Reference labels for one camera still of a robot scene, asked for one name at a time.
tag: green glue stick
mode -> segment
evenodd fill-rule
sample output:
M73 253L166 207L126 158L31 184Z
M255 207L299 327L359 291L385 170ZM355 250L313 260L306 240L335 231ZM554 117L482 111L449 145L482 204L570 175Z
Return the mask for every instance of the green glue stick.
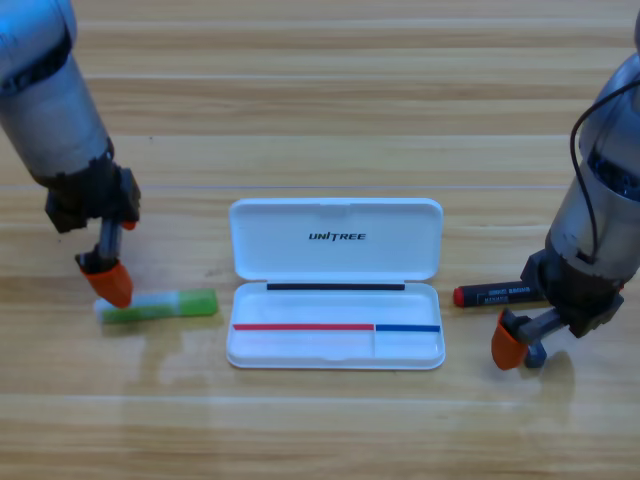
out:
M103 325L116 325L155 318L213 315L218 311L218 301L213 289L185 290L134 295L131 305L122 309L101 298L93 309Z

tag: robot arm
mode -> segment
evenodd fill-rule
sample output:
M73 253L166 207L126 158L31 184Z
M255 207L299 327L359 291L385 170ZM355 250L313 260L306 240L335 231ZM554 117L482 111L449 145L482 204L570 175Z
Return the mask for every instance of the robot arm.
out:
M502 369L523 360L540 364L530 361L532 351L544 352L540 340L560 328L568 326L580 338L610 321L622 305L620 291L640 267L640 15L635 40L639 53L581 117L582 164L545 249L529 258L522 273L553 309L534 319L503 312L492 340Z
M125 307L133 286L118 260L121 228L140 218L133 174L114 162L111 139L71 54L70 0L0 0L0 124L60 233L102 219L100 240L76 261L94 290Z

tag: table surface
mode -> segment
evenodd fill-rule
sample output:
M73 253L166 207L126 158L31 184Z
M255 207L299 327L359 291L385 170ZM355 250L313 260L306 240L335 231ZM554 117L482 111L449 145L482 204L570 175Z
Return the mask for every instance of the table surface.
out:
M77 0L77 57L143 190L138 291L213 318L101 331L75 253L0 140L3 479L601 479L640 475L640 291L606 327L499 371L496 309L572 178L568 132L634 52L637 0ZM251 371L225 357L227 222L245 197L443 206L448 357L430 372Z

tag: red marker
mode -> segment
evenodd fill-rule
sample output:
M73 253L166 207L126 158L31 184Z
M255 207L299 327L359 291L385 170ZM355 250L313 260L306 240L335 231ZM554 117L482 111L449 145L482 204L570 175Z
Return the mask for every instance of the red marker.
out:
M453 303L462 308L537 302L543 299L544 296L538 290L522 282L468 285L453 291Z

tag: white case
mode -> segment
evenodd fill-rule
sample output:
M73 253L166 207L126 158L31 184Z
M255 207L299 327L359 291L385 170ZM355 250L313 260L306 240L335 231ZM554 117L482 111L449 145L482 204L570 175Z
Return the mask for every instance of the white case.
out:
M422 198L240 200L227 358L241 368L418 369L444 362L443 213Z

